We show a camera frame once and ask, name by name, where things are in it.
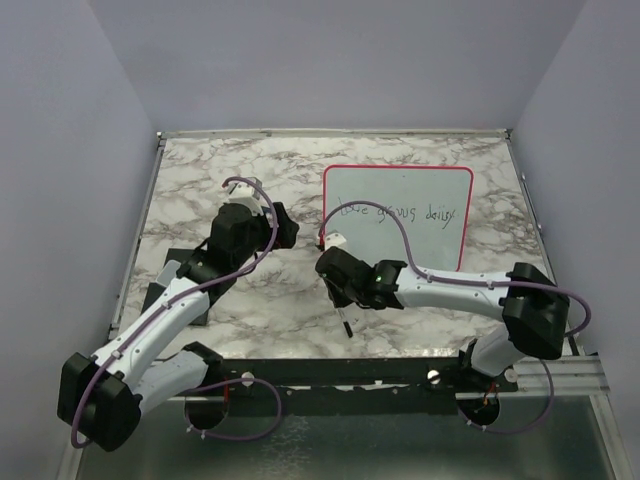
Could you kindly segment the white marker pen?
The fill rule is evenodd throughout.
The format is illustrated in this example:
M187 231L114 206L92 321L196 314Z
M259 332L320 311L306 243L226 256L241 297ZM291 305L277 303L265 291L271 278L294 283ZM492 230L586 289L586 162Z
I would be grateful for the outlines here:
M337 309L338 315L340 317L340 320L342 322L342 325L345 329L346 335L348 338L353 338L354 334L353 334L353 330L352 327L350 325L349 319L347 318L347 314L345 313L345 309L344 308L338 308Z

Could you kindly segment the red framed whiteboard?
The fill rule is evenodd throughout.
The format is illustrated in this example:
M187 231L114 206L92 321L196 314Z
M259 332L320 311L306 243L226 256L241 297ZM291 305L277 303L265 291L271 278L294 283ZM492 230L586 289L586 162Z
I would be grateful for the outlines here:
M472 199L474 173L456 166L331 165L323 174L323 213L346 248L370 265L407 259L392 211L406 230L417 265L457 271Z

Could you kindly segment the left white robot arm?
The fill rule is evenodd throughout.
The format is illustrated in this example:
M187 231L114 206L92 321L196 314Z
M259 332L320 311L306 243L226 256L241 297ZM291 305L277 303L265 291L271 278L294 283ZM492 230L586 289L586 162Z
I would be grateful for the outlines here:
M282 203L257 210L223 205L209 237L181 264L168 263L164 291L123 333L89 357L73 354L63 365L57 415L107 452L122 446L141 418L178 393L206 395L220 385L220 356L193 343L162 363L165 347L209 309L272 249L291 249L299 226Z

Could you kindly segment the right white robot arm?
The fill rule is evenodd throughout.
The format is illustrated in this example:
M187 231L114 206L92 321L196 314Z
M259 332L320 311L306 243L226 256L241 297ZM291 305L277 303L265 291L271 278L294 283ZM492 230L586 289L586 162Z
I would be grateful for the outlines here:
M524 357L562 355L570 301L539 269L517 262L507 272L465 274L412 268L404 261L373 266L331 247L315 271L336 308L440 308L498 320L493 332L471 341L459 367L461 383L481 391Z

